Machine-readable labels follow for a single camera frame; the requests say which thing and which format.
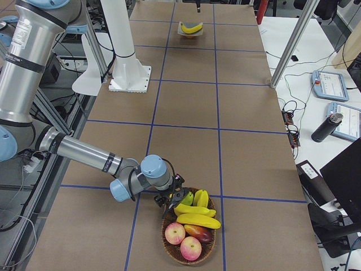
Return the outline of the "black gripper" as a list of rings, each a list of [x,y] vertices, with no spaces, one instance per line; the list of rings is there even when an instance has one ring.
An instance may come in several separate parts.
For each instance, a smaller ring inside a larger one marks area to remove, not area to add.
[[[181,187],[178,190],[175,190],[170,198],[169,203],[173,206],[177,206],[181,201],[187,196],[187,188]]]

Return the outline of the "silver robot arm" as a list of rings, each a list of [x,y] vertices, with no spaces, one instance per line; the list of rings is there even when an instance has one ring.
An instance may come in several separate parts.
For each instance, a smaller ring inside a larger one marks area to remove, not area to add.
[[[150,187],[155,202],[176,207],[189,190],[169,161],[148,155],[140,163],[68,136],[30,116],[36,91],[58,34],[86,19],[84,1],[17,1],[20,19],[1,72],[1,160],[27,148],[86,164],[114,177],[110,184],[118,202],[133,199]]]

